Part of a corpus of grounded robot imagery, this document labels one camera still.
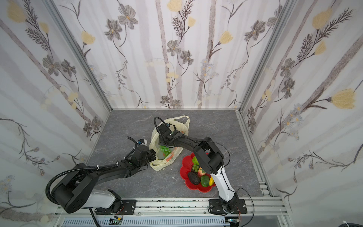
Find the yellow printed plastic bag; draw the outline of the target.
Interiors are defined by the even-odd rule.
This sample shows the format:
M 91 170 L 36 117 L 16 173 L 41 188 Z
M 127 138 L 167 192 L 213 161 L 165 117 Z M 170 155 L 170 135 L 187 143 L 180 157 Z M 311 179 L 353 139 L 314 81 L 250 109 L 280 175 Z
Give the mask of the yellow printed plastic bag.
M 183 135 L 189 134 L 190 118 L 189 116 L 182 115 L 179 117 L 165 119 L 165 123 L 168 125 L 171 131 L 178 130 Z M 163 168 L 171 165 L 177 157 L 182 153 L 184 148 L 177 147 L 176 145 L 166 146 L 162 144 L 163 139 L 154 129 L 151 135 L 151 142 L 149 149 L 153 149 L 156 152 L 156 160 L 150 162 L 150 166 L 155 171 L 160 171 Z

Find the green grape bunch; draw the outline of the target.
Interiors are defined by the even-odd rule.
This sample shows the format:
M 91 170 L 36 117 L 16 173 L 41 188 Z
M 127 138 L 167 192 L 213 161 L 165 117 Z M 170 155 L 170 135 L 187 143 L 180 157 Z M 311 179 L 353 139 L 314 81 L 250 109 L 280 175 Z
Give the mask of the green grape bunch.
M 166 147 L 166 146 L 160 146 L 160 150 L 161 150 L 162 155 L 163 155 L 164 158 L 169 156 L 171 154 L 171 152 L 172 152 L 171 149 L 169 147 Z

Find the light green custard apple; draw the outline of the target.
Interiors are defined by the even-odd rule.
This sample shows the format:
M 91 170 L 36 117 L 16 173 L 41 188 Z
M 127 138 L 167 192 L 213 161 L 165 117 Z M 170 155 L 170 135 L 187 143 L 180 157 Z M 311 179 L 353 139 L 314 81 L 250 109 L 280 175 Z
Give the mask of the light green custard apple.
M 196 157 L 193 157 L 192 162 L 193 162 L 194 165 L 198 165 L 199 166 L 199 162 L 198 162 L 198 160 L 197 160 Z

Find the red green mango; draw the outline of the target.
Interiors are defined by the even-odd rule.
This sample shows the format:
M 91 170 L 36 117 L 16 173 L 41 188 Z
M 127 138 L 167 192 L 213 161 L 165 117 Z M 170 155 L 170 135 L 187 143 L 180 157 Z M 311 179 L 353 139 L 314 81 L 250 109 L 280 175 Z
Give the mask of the red green mango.
M 202 177 L 206 174 L 206 172 L 200 167 L 197 171 L 197 174 L 199 177 Z

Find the dark brown avocado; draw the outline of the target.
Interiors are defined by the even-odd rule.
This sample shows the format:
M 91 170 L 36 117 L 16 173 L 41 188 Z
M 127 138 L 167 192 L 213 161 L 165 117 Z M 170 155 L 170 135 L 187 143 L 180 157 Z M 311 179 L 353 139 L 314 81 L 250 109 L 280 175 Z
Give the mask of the dark brown avocado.
M 189 179 L 189 181 L 193 184 L 193 185 L 199 185 L 199 183 L 200 183 L 200 178 L 199 178 L 199 176 L 196 174 L 196 173 L 194 173 L 193 171 L 191 171 L 191 172 L 189 172 L 188 173 L 188 179 Z

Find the dark green avocado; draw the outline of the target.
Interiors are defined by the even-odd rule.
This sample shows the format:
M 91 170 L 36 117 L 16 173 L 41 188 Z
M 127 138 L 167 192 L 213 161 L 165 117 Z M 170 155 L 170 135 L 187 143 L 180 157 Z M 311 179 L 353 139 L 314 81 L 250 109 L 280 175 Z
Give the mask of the dark green avocado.
M 209 187 L 210 177 L 207 175 L 203 175 L 200 177 L 200 184 L 202 187 Z

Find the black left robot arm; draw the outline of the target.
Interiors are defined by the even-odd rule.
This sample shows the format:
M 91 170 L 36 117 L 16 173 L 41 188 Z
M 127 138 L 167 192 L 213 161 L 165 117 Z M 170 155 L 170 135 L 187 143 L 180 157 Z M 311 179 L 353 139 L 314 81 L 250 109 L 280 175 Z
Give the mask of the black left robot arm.
M 53 177 L 45 188 L 49 201 L 67 213 L 95 208 L 96 214 L 116 214 L 124 209 L 121 196 L 114 190 L 95 190 L 95 186 L 115 179 L 129 178 L 156 160 L 156 152 L 146 145 L 137 146 L 126 159 L 106 166 L 77 164 Z

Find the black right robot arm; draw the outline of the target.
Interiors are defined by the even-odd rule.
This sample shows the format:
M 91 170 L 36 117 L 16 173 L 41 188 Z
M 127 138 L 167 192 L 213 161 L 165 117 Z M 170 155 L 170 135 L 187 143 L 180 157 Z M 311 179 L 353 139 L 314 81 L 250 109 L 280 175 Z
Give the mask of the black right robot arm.
M 171 130 L 170 126 L 162 121 L 154 123 L 159 134 L 159 145 L 166 147 L 181 147 L 194 153 L 202 170 L 211 175 L 218 189 L 222 207 L 227 213 L 231 213 L 239 200 L 237 192 L 231 186 L 226 175 L 224 155 L 216 143 L 209 137 L 196 139 L 181 133 L 178 130 Z

